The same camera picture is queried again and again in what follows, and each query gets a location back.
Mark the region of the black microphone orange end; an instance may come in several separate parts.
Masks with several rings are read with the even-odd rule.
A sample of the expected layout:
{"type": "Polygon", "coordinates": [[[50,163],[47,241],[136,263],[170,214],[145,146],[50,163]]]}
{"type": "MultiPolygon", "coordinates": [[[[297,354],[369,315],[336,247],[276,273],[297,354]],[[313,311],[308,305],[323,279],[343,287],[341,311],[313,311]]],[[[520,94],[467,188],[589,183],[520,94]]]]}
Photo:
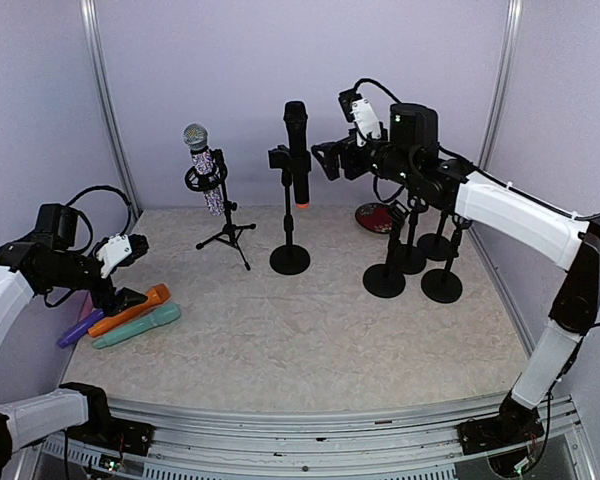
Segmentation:
{"type": "Polygon", "coordinates": [[[293,180],[294,198],[299,208],[308,208],[310,204],[309,172],[311,159],[307,149],[308,114],[305,104],[300,100],[285,104],[283,120],[287,130],[290,169],[293,180]]]}

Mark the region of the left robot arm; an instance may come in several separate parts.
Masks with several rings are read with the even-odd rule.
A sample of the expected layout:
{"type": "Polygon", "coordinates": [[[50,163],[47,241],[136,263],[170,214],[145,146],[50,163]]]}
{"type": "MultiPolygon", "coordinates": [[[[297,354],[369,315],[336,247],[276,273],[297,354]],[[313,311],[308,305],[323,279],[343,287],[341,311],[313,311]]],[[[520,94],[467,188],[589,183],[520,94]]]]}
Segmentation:
{"type": "MultiPolygon", "coordinates": [[[[107,316],[146,301],[144,294],[116,289],[111,276],[148,252],[147,238],[117,234],[86,254],[74,247],[79,216],[71,206],[44,204],[31,232],[0,247],[0,347],[31,300],[55,288],[88,292],[94,307],[107,316]]],[[[104,390],[82,383],[0,404],[0,471],[14,453],[52,433],[74,428],[107,445],[119,436],[119,427],[104,390]]]]}

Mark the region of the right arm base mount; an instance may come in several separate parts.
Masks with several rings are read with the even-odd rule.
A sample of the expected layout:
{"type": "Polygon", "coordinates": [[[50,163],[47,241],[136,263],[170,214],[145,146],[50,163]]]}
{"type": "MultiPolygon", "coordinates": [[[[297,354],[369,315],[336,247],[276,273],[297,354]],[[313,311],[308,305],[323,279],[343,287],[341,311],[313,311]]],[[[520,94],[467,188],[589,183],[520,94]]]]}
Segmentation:
{"type": "Polygon", "coordinates": [[[457,432],[464,455],[509,447],[545,434],[538,412],[526,409],[468,420],[457,426],[457,432]]]}

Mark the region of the black short stand purple mic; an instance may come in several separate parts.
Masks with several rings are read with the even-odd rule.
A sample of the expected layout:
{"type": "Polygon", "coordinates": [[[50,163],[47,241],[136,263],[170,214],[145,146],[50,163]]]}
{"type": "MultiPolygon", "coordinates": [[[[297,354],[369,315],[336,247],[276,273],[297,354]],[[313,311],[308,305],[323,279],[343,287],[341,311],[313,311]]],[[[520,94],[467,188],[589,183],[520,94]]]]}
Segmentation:
{"type": "Polygon", "coordinates": [[[409,216],[407,240],[399,249],[396,265],[405,275],[415,275],[422,272],[426,267],[426,256],[415,243],[415,234],[419,222],[419,216],[427,210],[427,207],[413,195],[408,196],[409,216]]]}

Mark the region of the purple microphone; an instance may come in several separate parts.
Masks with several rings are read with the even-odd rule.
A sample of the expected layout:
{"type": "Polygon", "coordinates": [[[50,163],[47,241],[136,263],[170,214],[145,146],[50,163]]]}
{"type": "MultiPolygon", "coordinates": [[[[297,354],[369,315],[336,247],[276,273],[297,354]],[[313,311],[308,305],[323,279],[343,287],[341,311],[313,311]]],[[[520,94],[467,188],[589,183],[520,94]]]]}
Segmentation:
{"type": "Polygon", "coordinates": [[[82,337],[84,337],[88,330],[93,327],[96,323],[101,321],[105,317],[102,309],[95,309],[83,319],[78,321],[74,326],[68,329],[57,341],[56,345],[61,348],[67,348],[71,345],[76,344],[82,337]]]}

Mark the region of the black short stand orange mic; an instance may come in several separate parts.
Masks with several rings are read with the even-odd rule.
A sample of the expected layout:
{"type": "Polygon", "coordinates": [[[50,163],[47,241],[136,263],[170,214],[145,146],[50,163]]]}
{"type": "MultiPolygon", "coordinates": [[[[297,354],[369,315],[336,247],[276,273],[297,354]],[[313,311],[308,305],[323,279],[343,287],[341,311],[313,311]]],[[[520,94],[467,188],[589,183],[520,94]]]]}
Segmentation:
{"type": "Polygon", "coordinates": [[[465,219],[459,215],[454,215],[452,222],[455,229],[451,236],[450,249],[444,267],[427,271],[421,279],[423,293],[429,299],[441,304],[457,301],[463,291],[461,280],[452,272],[452,265],[459,256],[462,233],[467,228],[467,224],[465,219]]]}

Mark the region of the pink microphone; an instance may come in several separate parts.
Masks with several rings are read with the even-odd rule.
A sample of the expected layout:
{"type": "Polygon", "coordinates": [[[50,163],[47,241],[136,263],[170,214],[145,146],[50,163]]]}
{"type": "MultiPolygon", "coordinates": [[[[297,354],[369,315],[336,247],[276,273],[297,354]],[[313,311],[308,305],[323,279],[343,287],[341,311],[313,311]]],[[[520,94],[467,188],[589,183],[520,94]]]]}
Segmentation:
{"type": "Polygon", "coordinates": [[[83,320],[85,320],[92,312],[94,311],[94,307],[93,307],[93,303],[92,303],[92,298],[90,295],[87,295],[85,297],[84,303],[82,305],[81,311],[80,311],[80,315],[79,315],[79,322],[82,322],[83,320]]]}

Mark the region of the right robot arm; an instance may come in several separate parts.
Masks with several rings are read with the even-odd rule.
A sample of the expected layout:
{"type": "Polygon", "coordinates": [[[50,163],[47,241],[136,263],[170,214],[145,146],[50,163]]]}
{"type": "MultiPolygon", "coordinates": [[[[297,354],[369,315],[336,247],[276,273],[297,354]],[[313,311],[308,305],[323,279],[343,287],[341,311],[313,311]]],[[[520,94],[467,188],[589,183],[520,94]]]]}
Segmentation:
{"type": "Polygon", "coordinates": [[[486,225],[532,248],[564,270],[548,324],[493,419],[503,444],[526,432],[537,407],[574,359],[600,307],[600,217],[581,217],[539,200],[484,172],[438,141],[438,114],[414,103],[395,103],[382,128],[364,98],[344,106],[348,137],[312,146],[330,180],[370,172],[404,187],[449,216],[486,225]]]}

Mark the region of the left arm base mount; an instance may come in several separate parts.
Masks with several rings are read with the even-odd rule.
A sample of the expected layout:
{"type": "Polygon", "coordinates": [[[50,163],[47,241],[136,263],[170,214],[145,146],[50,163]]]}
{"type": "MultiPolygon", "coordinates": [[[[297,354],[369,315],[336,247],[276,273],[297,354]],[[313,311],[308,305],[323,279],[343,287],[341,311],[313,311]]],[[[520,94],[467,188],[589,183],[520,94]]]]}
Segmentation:
{"type": "Polygon", "coordinates": [[[88,420],[68,428],[70,439],[85,444],[146,457],[155,428],[148,423],[123,419],[111,414],[105,398],[90,399],[88,420]]]}

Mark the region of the teal head microphone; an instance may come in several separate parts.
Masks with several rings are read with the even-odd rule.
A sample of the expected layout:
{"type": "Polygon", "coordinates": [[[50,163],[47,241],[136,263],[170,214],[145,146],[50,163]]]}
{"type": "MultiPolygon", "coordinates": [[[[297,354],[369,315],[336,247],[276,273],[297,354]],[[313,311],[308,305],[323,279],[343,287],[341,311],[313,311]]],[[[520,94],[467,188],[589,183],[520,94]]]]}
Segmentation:
{"type": "Polygon", "coordinates": [[[181,309],[177,304],[164,304],[153,312],[98,337],[92,341],[91,346],[97,350],[115,346],[155,328],[171,324],[180,317],[181,309]]]}

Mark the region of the black tall round-base stand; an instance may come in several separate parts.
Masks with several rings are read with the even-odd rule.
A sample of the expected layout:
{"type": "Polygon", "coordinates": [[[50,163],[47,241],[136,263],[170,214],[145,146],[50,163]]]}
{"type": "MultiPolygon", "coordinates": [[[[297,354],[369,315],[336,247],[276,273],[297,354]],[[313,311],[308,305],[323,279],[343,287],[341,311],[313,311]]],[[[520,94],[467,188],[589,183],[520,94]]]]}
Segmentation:
{"type": "Polygon", "coordinates": [[[286,146],[278,145],[268,151],[269,167],[281,171],[281,184],[284,188],[285,213],[283,217],[283,230],[285,243],[276,247],[270,254],[271,268],[282,275],[298,275],[306,271],[310,265],[309,252],[302,246],[294,243],[294,220],[291,212],[291,186],[293,175],[291,172],[291,155],[286,146]]]}

